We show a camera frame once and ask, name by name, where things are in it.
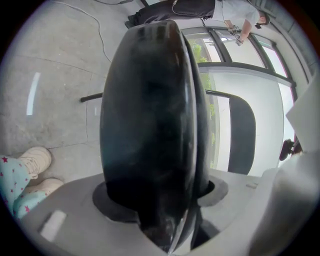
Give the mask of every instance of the concrete floor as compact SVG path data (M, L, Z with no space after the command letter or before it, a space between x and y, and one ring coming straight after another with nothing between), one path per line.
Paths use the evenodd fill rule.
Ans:
M64 2L100 21L110 60L127 31L127 16L141 8L135 1L116 6ZM0 67L0 154L17 157L30 147L48 148L52 164L33 184L47 178L70 182L102 172L101 99L79 99L103 91L109 67L98 23L66 5L45 2L19 31ZM32 114L27 115L36 73Z

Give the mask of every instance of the star print pants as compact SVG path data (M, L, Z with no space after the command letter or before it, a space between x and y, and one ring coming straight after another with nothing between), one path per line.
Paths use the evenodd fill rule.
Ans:
M41 190L25 193L29 182L30 176L22 161L0 155L1 197L12 216L18 220L46 198L46 193Z

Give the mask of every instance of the white shirt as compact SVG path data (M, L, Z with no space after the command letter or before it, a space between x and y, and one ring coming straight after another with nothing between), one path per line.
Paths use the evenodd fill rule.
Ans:
M212 19L215 21L226 21L246 19L252 26L259 21L258 10L247 0L215 0Z

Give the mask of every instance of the person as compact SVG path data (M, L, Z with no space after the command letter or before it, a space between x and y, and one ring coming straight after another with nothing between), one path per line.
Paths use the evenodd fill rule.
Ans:
M50 152L40 146L28 149L18 159L0 155L0 194L9 212L18 220L64 184L59 179L48 178L39 185L27 186L51 161Z
M233 34L235 29L231 20L244 19L241 33L236 40L239 46L249 36L253 26L260 28L261 25L270 23L269 16L257 10L247 0L178 0L177 2L167 0L149 5L136 14L128 16L125 25L130 29L155 21L195 18L222 21Z

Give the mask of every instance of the white sneaker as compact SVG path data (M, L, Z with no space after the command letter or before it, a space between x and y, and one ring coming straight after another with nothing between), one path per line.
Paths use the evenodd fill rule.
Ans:
M31 193L37 191L45 192L46 196L49 196L53 191L60 188L64 183L57 178L47 178L36 186L27 186L23 193Z
M40 173L48 169L52 161L50 152L42 146L28 149L18 159L24 163L31 179L38 178Z

